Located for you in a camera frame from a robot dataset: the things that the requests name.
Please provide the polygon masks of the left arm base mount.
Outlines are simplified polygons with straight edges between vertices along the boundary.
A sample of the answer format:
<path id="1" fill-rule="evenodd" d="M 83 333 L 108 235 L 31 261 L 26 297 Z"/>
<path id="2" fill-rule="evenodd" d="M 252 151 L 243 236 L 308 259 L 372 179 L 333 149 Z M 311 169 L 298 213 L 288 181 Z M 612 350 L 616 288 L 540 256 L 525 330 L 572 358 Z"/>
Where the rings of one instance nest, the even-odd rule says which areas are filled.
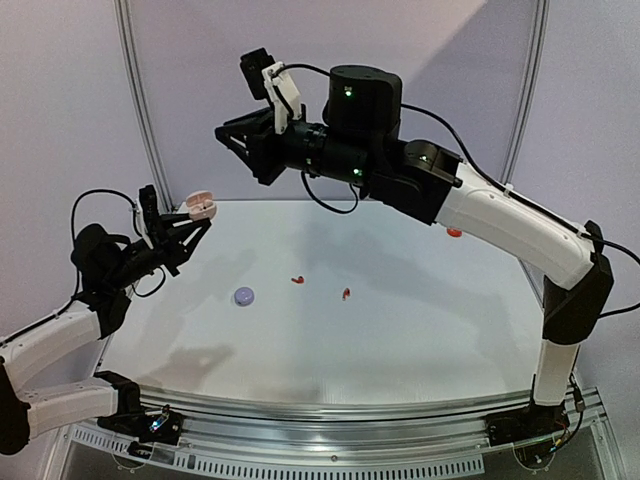
<path id="1" fill-rule="evenodd" d="M 98 417 L 100 428 L 136 438 L 139 443 L 161 443 L 177 446 L 185 416 L 169 404 L 161 409 L 137 410 Z"/>

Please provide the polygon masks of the pink charging case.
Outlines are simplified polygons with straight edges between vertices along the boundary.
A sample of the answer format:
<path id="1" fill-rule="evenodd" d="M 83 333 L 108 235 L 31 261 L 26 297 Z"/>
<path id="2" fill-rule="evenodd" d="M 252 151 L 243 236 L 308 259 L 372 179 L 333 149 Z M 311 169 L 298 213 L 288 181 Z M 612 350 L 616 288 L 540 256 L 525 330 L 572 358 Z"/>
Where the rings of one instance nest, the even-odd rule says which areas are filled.
<path id="1" fill-rule="evenodd" d="M 218 211 L 213 193 L 211 191 L 196 191 L 185 200 L 188 216 L 193 221 L 212 220 Z"/>

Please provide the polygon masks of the purple charging case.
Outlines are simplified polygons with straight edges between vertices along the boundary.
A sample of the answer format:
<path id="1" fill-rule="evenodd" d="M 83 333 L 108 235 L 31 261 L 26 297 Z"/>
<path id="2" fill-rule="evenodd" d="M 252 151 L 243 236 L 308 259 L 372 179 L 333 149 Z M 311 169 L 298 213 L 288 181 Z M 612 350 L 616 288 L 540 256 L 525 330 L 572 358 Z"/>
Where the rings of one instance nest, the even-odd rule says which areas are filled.
<path id="1" fill-rule="evenodd" d="M 240 287 L 234 292 L 233 299 L 238 306 L 249 306 L 255 300 L 255 293 L 250 287 Z"/>

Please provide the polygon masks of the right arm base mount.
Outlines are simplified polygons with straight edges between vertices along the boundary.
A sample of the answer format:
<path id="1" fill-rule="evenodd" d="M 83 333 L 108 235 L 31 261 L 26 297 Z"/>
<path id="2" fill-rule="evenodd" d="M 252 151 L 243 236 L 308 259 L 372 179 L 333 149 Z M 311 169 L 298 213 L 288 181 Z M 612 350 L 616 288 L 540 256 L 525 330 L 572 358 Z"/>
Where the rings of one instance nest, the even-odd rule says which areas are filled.
<path id="1" fill-rule="evenodd" d="M 521 441 L 560 432 L 570 425 L 564 405 L 524 407 L 504 410 L 484 417 L 491 446 Z"/>

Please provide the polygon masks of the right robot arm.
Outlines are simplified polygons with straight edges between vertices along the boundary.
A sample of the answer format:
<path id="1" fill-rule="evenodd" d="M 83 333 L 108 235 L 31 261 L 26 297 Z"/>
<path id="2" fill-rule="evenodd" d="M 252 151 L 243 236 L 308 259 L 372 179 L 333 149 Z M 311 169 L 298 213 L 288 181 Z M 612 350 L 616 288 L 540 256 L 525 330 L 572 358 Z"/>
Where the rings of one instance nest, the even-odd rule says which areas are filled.
<path id="1" fill-rule="evenodd" d="M 402 140 L 402 81 L 393 73 L 333 67 L 318 123 L 307 121 L 288 65 L 247 67 L 243 73 L 253 97 L 267 107 L 225 122 L 214 135 L 260 184 L 272 184 L 289 168 L 341 181 L 361 198 L 468 233 L 543 273 L 539 360 L 531 403 L 516 422 L 527 436 L 552 424 L 579 348 L 614 284 L 599 226 L 571 223 L 519 195 L 482 172 L 466 150 Z"/>

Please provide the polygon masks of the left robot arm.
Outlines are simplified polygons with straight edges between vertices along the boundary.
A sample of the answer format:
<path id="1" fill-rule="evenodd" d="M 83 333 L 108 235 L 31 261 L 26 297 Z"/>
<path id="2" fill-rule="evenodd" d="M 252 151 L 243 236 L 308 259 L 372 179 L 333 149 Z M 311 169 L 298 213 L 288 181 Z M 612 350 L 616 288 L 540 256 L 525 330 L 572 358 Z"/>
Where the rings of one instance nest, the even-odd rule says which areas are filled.
<path id="1" fill-rule="evenodd" d="M 133 286 L 158 268 L 177 276 L 211 226 L 209 216 L 189 214 L 149 213 L 145 222 L 147 235 L 136 242 L 97 223 L 83 228 L 71 255 L 82 289 L 69 309 L 2 340 L 2 454 L 14 455 L 44 432 L 90 418 L 141 443 L 178 444 L 183 415 L 169 407 L 150 413 L 141 405 L 139 385 L 115 372 L 41 392 L 25 389 L 49 365 L 114 334 L 124 323 Z"/>

